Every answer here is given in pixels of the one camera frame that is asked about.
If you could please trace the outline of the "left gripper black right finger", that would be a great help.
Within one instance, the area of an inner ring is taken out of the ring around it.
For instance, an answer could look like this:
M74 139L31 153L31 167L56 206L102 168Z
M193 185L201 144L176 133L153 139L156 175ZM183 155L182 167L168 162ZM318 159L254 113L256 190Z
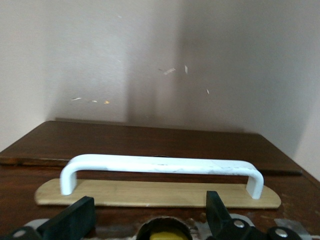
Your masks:
M295 228L273 226L262 232L247 220L231 217L218 192L206 192L206 220L210 240L309 240Z

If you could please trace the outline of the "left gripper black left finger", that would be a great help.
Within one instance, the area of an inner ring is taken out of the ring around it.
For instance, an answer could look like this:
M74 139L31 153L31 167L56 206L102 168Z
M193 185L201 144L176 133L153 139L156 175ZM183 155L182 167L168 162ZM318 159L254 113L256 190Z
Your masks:
M33 228L25 225L2 236L2 240L80 240L96 224L95 200L84 196L58 215Z

